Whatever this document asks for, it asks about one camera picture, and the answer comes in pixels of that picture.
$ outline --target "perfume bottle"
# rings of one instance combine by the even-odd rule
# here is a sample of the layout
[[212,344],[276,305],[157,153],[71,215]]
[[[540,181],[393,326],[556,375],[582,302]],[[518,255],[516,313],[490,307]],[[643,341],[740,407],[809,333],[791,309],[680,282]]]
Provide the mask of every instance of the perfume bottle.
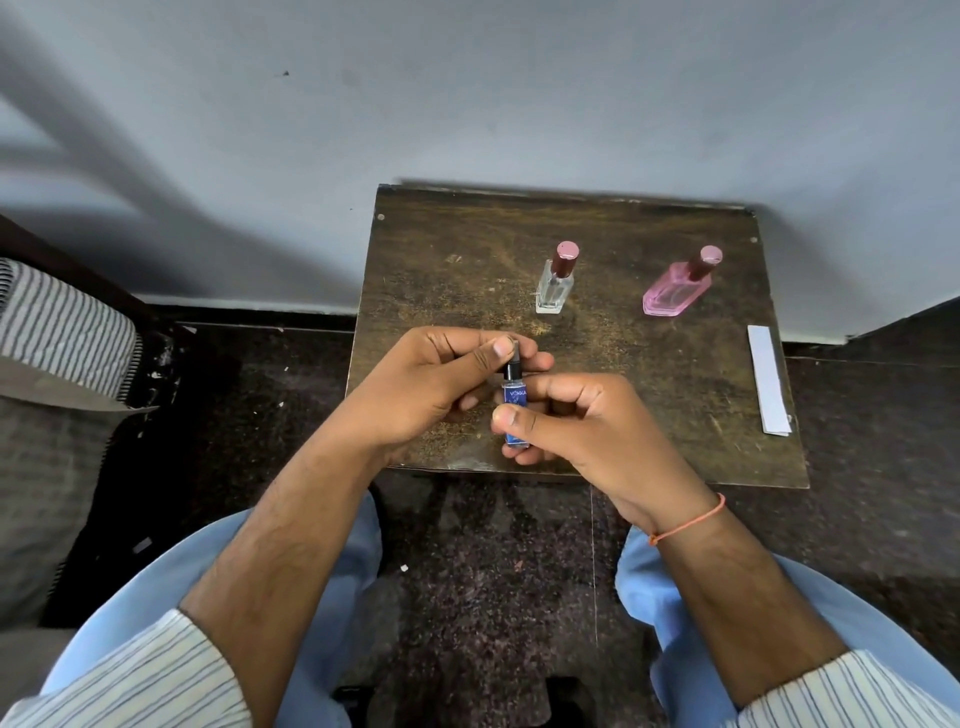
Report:
[[546,261],[537,286],[537,313],[560,313],[573,288],[573,266],[579,254],[577,244],[565,240],[557,246],[553,259]]
[[[527,406],[527,385],[523,383],[523,368],[520,365],[520,347],[514,342],[514,355],[503,365],[503,401],[506,404]],[[507,435],[511,448],[529,448],[530,443],[514,435]]]
[[710,271],[723,260],[723,251],[707,245],[689,261],[673,263],[643,294],[648,316],[677,316],[710,288]]

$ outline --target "white wall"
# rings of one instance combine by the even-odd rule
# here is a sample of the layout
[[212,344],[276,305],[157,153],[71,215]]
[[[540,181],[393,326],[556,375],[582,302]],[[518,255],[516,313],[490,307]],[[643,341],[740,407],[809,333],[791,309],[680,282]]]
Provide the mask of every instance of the white wall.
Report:
[[111,191],[0,208],[150,300],[332,312],[379,182],[744,201],[784,338],[842,340],[960,294],[958,36],[955,0],[0,0],[0,91]]

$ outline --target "hand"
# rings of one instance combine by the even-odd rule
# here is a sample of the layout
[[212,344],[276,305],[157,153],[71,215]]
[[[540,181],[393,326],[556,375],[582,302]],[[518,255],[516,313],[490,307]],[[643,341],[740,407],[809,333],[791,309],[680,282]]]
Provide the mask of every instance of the hand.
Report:
[[414,438],[484,397],[487,378],[520,347],[524,371],[546,372],[553,356],[509,331],[420,327],[407,331],[324,424],[337,439],[376,453],[381,467]]
[[625,377],[555,374],[524,381],[529,406],[501,404],[493,412],[494,432],[531,446],[504,445],[506,457],[519,465],[565,458],[647,533],[669,530],[716,505]]

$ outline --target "light blue pants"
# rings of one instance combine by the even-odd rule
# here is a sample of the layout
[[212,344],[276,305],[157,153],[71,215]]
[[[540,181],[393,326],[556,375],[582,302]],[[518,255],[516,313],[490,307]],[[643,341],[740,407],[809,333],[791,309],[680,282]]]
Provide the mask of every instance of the light blue pants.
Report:
[[[176,607],[248,514],[245,511],[212,523],[134,577],[81,627],[51,671],[43,692],[65,687]],[[375,579],[380,555],[376,510],[367,495],[303,640],[276,725],[349,727],[347,714],[329,695],[350,658],[347,635],[354,605]],[[780,564],[850,647],[869,649],[899,675],[960,712],[960,685],[906,632],[822,574],[787,559],[780,559]],[[657,550],[647,545],[636,528],[631,529],[620,556],[616,589],[627,612],[656,629],[663,654],[654,663],[652,678],[671,723],[703,728],[734,717],[733,704],[677,587]]]

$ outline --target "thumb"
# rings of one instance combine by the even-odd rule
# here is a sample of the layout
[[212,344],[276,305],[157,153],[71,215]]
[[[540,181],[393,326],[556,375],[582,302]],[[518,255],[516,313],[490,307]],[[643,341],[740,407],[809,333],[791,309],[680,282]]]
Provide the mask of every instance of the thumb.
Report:
[[582,426],[583,423],[577,420],[551,417],[516,404],[501,404],[493,410],[493,427],[498,432],[556,452],[566,460],[574,459],[574,450],[583,438],[583,432],[578,431]]
[[462,397],[496,374],[514,355],[514,340],[498,336],[440,368],[440,384],[448,401]]

